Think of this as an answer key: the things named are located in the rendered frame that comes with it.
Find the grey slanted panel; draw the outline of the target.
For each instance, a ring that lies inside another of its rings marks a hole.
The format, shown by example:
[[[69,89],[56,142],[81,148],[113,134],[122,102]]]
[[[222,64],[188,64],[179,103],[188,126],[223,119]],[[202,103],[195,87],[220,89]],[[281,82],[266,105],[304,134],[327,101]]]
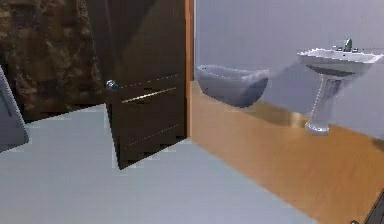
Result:
[[[25,121],[0,66],[0,153],[28,142]]]

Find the dark grey slanted object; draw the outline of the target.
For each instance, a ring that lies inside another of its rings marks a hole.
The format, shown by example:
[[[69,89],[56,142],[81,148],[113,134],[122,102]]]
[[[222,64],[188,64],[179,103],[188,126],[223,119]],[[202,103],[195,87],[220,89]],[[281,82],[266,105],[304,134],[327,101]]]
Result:
[[[364,222],[351,220],[349,224],[384,224],[384,189],[378,195]]]

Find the white pedestal sink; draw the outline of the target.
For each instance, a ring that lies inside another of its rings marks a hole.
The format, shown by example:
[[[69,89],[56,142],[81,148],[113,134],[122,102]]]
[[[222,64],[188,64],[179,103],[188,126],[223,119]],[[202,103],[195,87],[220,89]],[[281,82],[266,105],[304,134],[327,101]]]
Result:
[[[320,75],[320,87],[305,123],[305,128],[318,135],[329,132],[334,101],[342,85],[365,74],[384,54],[315,48],[297,54],[300,63]]]

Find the dark brown room door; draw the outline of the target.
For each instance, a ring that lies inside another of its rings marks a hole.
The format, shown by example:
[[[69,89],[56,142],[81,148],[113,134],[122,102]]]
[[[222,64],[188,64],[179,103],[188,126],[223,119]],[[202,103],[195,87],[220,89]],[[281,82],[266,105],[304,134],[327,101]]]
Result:
[[[187,138],[185,0],[86,0],[117,166]],[[115,80],[116,91],[105,83]]]

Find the grey sink faucet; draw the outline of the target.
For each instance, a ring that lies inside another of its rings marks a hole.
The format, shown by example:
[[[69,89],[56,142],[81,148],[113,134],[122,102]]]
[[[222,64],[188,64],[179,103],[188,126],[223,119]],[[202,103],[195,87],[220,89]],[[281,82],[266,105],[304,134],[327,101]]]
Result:
[[[351,39],[346,39],[343,46],[336,46],[337,51],[358,53],[359,49],[353,47]]]

